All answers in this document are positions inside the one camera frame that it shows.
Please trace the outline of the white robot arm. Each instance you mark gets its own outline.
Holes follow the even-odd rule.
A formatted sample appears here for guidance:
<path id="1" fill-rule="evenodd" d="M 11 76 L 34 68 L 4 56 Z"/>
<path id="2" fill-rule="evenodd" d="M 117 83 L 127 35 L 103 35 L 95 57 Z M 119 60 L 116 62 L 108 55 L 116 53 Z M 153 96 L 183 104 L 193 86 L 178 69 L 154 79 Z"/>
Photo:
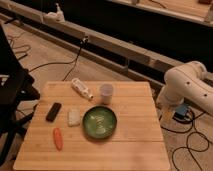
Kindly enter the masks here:
<path id="1" fill-rule="evenodd" d="M 164 75 L 157 103 L 162 106 L 163 118 L 172 118 L 175 108 L 188 99 L 213 114 L 213 87 L 204 82 L 206 67 L 199 61 L 191 61 L 169 69 Z"/>

